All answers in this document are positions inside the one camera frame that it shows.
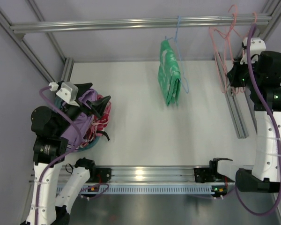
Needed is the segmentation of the pink wire hanger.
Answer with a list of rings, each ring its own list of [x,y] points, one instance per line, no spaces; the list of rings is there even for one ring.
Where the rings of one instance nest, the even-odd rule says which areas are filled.
[[[209,27],[208,33],[211,38],[214,51],[214,59],[216,62],[218,77],[220,80],[220,89],[222,93],[226,93],[228,90],[228,78],[227,78],[227,50],[229,51],[230,57],[233,59],[233,52],[231,48],[230,35],[234,30],[237,21],[238,8],[235,4],[231,5],[228,12],[232,12],[232,22],[229,24],[228,28],[224,31],[219,30],[217,27]],[[220,51],[214,39],[214,34],[217,33],[223,39],[223,56],[220,56]]]

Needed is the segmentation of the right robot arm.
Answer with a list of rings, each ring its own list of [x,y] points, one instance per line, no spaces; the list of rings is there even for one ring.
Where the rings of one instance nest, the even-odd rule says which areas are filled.
[[[281,53],[251,55],[251,67],[240,59],[228,72],[233,87],[250,91],[257,124],[257,149],[252,169],[228,158],[210,161],[215,176],[226,176],[240,192],[281,191]]]

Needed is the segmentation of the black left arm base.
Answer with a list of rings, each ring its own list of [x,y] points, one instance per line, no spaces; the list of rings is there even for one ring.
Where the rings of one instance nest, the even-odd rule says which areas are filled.
[[[90,178],[87,183],[107,183],[111,179],[112,169],[108,167],[97,167],[94,161],[86,164]]]

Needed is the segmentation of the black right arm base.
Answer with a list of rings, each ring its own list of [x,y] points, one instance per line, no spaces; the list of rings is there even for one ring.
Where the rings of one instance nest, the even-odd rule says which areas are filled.
[[[232,161],[232,159],[229,158],[213,158],[209,161],[208,167],[194,168],[195,182],[224,182],[224,176],[217,172],[218,162],[221,160]]]

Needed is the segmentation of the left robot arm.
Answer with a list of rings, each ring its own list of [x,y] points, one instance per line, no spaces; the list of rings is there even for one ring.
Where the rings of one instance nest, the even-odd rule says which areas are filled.
[[[47,101],[31,114],[31,131],[36,134],[33,146],[34,187],[26,225],[67,225],[77,197],[91,192],[95,199],[110,188],[110,168],[97,169],[93,160],[80,158],[72,167],[69,180],[58,192],[58,180],[65,157],[92,145],[106,135],[111,97],[101,96],[91,83],[51,82],[49,90],[60,105]]]

